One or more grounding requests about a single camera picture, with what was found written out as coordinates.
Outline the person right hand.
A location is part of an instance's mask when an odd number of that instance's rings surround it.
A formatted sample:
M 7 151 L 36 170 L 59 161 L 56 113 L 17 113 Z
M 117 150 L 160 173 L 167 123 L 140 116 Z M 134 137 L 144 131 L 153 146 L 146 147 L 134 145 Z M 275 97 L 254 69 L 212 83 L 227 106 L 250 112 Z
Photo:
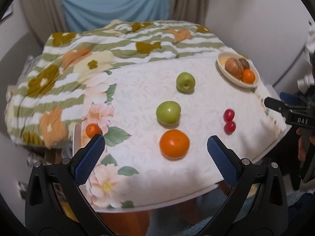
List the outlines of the person right hand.
M 296 131 L 296 134 L 302 136 L 302 131 L 300 128 Z M 310 136 L 310 143 L 315 145 L 314 135 Z M 306 151 L 305 151 L 304 146 L 303 146 L 303 140 L 302 140 L 302 137 L 300 137 L 298 140 L 298 159 L 299 159 L 299 161 L 305 161 L 306 155 L 307 154 L 306 154 Z

